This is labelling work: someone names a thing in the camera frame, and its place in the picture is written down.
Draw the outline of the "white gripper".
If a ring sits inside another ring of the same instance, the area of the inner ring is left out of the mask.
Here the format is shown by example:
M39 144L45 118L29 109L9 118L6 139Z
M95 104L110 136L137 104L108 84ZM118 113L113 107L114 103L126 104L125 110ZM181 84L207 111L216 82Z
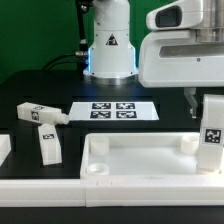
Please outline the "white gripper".
M140 47L139 81L146 88L186 87L190 114L200 118L195 87L224 86L224 43L198 43L191 30L151 32Z

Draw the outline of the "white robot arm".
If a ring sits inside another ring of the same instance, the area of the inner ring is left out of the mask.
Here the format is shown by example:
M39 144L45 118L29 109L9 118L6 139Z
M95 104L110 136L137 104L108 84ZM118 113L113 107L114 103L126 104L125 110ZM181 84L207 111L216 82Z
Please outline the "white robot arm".
M136 52L128 0L94 0L94 42L84 77L105 85L137 78L146 88L224 86L224 0L175 0L149 12Z

